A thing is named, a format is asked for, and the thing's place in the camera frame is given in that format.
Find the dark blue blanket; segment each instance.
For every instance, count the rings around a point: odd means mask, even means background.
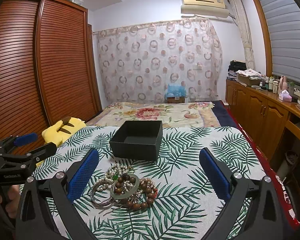
[[[212,101],[212,103],[214,104],[214,108],[212,108],[212,111],[217,117],[221,126],[231,126],[234,128],[238,128],[237,124],[229,115],[221,100]]]

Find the curtain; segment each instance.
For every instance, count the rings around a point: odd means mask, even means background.
[[[215,100],[222,50],[208,19],[156,22],[98,32],[108,103],[161,103],[168,84],[190,101]]]
[[[229,0],[241,34],[247,68],[255,69],[250,28],[241,0]]]

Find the silver bangle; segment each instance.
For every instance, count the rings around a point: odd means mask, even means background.
[[[101,185],[104,185],[104,184],[109,184],[109,182],[108,181],[98,181],[92,187],[92,190],[91,190],[91,193],[90,193],[90,197],[91,197],[91,202],[93,204],[95,204],[96,207],[106,207],[106,206],[110,205],[113,202],[113,198],[112,197],[110,197],[110,198],[108,198],[108,199],[106,199],[106,200],[104,200],[104,201],[102,201],[100,203],[97,203],[95,201],[94,194],[97,191],[97,188],[100,187]]]

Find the yellow plush toy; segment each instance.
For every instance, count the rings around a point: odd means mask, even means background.
[[[83,127],[86,127],[86,124],[79,118],[66,117],[44,130],[42,137],[46,143],[53,142],[59,147],[68,140],[71,135]]]

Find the leaf patterned bedsheet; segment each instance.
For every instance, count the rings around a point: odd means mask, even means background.
[[[90,147],[99,151],[99,165],[82,197],[74,201],[96,239],[201,239],[224,206],[199,164],[199,152],[203,147],[208,147],[232,171],[239,171],[247,178],[261,179],[265,175],[249,143],[233,127],[164,128],[155,163],[114,158],[109,139],[117,129],[87,126],[79,130],[34,172],[37,179],[51,178],[57,171],[66,171],[72,162],[81,160]],[[101,210],[91,205],[90,188],[112,163],[131,164],[137,176],[153,178],[159,193],[151,208],[137,212],[121,208],[103,216],[106,212],[99,214]],[[108,192],[96,192],[99,200],[108,196]],[[249,202],[249,199],[244,202],[229,238],[239,232]],[[53,200],[48,199],[48,204],[59,231],[70,238]]]

